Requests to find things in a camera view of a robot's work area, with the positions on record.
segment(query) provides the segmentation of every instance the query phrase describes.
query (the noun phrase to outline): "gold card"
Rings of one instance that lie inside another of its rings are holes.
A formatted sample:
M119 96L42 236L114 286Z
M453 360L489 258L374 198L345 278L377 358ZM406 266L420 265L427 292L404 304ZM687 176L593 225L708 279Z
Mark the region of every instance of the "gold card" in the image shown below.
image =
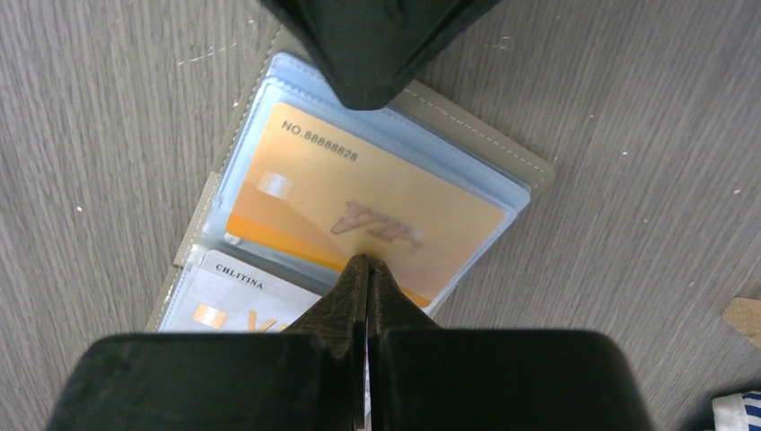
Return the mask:
M227 231L339 272L355 254L383 259L425 307L503 218L499 207L281 102Z

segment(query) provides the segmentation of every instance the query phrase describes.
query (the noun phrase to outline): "card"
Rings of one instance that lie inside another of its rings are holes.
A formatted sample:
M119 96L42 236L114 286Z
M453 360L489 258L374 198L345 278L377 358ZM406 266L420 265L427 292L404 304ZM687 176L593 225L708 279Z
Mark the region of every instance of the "card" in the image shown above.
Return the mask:
M216 250L206 253L189 286L180 289L162 332L280 331L319 300Z
M355 254L370 254L425 307L504 217L501 208L280 102L227 232L336 271Z

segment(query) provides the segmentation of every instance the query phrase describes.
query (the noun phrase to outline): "wood grain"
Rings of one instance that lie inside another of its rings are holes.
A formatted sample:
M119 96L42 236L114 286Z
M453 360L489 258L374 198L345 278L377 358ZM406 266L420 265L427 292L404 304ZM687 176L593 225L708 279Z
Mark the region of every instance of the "wood grain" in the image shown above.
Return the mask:
M143 328L267 19L0 3L3 431L44 427L83 350ZM757 0L509 2L459 37L422 80L558 178L438 320L605 332L662 429L761 387L761 349L721 318L761 297L759 23Z

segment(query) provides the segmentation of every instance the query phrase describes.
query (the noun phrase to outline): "blue and white striped cloth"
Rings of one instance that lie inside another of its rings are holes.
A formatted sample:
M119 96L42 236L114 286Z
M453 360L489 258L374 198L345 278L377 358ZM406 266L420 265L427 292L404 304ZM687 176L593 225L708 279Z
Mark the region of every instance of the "blue and white striped cloth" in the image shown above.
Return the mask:
M713 400L716 431L761 431L761 391Z

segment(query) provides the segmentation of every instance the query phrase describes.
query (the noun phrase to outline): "card chip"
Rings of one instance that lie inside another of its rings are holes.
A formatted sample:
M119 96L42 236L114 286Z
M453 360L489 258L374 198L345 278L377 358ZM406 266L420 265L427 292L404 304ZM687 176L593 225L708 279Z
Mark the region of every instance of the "card chip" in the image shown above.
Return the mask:
M216 330L222 328L224 320L227 319L227 313L210 307L205 303L200 303L193 313L193 320L210 326Z
M264 174L262 174L259 184L257 185L257 189L267 193L269 196L286 200L288 199L288 195L291 194L291 189L293 189L293 181L279 173L264 171Z

